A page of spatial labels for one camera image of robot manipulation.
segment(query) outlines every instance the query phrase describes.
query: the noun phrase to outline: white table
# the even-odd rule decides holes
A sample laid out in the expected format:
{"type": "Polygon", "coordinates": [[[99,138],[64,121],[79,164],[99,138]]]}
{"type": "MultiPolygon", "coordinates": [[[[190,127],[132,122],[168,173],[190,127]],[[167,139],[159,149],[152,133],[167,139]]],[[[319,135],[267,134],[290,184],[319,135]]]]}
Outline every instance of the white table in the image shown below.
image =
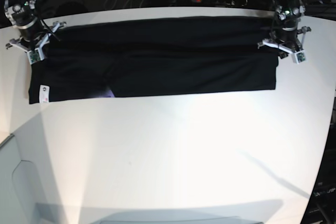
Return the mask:
{"type": "MultiPolygon", "coordinates": [[[[186,16],[267,16],[225,8],[144,8],[48,20],[69,26],[186,16]]],[[[304,17],[308,61],[277,68],[275,91],[28,105],[30,68],[0,30],[0,131],[35,164],[36,201],[57,223],[235,217],[299,224],[319,170],[336,85],[336,23],[304,17]]]]}

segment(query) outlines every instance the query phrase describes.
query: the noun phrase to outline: power strip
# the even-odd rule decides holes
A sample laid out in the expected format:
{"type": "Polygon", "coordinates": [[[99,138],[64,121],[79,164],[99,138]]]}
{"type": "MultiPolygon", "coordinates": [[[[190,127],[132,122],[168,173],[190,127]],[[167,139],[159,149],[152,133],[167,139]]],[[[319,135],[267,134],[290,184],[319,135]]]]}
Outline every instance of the power strip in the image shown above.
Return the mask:
{"type": "Polygon", "coordinates": [[[193,3],[211,4],[215,6],[244,7],[248,0],[191,0],[193,3]]]}

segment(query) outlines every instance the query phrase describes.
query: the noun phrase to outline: black garment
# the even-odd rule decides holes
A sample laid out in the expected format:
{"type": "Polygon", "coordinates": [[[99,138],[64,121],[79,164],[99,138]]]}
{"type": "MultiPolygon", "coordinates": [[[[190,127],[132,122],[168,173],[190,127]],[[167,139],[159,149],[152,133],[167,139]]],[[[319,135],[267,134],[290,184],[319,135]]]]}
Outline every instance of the black garment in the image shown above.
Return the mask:
{"type": "Polygon", "coordinates": [[[257,43],[271,19],[189,17],[71,27],[33,64],[29,103],[273,90],[277,50],[257,43]]]}

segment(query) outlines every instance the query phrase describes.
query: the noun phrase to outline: folded black cloth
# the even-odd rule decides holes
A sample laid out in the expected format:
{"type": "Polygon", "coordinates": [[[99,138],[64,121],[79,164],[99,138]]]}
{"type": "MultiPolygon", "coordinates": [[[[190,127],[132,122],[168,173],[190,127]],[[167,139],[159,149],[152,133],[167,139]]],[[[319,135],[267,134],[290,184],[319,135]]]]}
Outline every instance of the folded black cloth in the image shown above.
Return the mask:
{"type": "Polygon", "coordinates": [[[70,27],[31,66],[29,103],[273,90],[271,19],[188,17],[70,27]]]}

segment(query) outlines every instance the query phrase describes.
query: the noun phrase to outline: clothing label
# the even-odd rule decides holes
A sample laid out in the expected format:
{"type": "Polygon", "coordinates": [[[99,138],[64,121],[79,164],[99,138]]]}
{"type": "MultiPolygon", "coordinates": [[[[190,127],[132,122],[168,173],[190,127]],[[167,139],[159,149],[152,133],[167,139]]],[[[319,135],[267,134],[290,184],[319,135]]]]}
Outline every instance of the clothing label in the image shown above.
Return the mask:
{"type": "Polygon", "coordinates": [[[50,91],[49,86],[45,86],[45,85],[40,86],[40,96],[39,96],[40,103],[49,102],[49,91],[50,91]]]}

